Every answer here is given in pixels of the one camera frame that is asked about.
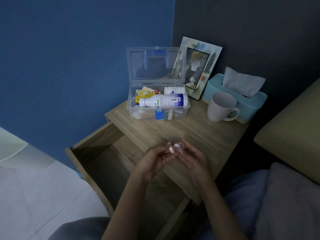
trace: tissue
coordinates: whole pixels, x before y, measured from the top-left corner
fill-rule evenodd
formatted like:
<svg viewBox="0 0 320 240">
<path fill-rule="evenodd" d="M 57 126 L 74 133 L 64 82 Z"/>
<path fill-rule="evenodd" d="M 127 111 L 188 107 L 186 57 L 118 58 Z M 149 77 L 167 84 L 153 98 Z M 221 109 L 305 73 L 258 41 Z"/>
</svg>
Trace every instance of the tissue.
<svg viewBox="0 0 320 240">
<path fill-rule="evenodd" d="M 226 67 L 222 85 L 238 94 L 251 98 L 261 89 L 265 81 L 265 78 L 238 73 Z"/>
</svg>

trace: tabletop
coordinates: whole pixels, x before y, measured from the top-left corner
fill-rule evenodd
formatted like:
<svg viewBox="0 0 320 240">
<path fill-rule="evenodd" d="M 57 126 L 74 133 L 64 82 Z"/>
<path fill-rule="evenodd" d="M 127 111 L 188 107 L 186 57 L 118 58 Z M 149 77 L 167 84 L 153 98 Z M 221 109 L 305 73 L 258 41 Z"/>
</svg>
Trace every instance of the tabletop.
<svg viewBox="0 0 320 240">
<path fill-rule="evenodd" d="M 212 122 L 207 117 L 206 103 L 190 99 L 190 104 L 184 120 L 135 120 L 126 107 L 127 101 L 105 116 L 143 152 L 158 144 L 186 139 L 206 153 L 215 179 L 245 133 L 248 124 L 240 124 L 237 121 Z M 202 198 L 192 183 L 188 168 L 178 158 L 166 164 L 163 171 L 188 197 L 198 204 L 201 202 Z"/>
</svg>

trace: blue wall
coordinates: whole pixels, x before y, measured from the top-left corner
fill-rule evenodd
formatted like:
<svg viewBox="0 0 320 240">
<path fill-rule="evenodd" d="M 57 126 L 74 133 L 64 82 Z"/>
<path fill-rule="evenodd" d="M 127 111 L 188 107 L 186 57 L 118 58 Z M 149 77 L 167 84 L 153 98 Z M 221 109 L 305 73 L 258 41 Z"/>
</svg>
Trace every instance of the blue wall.
<svg viewBox="0 0 320 240">
<path fill-rule="evenodd" d="M 0 126 L 64 149 L 127 99 L 127 47 L 171 46 L 174 0 L 0 0 Z"/>
</svg>

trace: framed artwork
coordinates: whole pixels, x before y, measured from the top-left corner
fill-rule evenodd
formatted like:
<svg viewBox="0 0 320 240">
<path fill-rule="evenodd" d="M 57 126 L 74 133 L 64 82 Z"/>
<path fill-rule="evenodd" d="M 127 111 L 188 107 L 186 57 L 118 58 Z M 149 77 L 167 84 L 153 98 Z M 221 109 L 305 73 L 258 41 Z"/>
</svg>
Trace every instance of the framed artwork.
<svg viewBox="0 0 320 240">
<path fill-rule="evenodd" d="M 180 47 L 187 49 L 185 71 L 187 94 L 199 100 L 222 51 L 222 47 L 191 39 L 186 36 L 183 36 Z M 175 63 L 175 66 L 176 65 L 181 66 L 179 65 L 178 57 Z"/>
</svg>

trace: open drawer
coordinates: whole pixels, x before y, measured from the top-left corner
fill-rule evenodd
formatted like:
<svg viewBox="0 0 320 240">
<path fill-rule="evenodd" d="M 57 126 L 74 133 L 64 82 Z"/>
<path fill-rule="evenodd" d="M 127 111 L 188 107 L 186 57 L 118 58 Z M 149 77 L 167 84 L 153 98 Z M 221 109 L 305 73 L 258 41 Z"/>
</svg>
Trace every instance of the open drawer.
<svg viewBox="0 0 320 240">
<path fill-rule="evenodd" d="M 66 153 L 82 178 L 94 189 L 110 216 L 143 152 L 112 122 L 108 122 Z M 138 239 L 171 239 L 185 218 L 190 202 L 182 189 L 162 171 L 149 183 Z"/>
</svg>

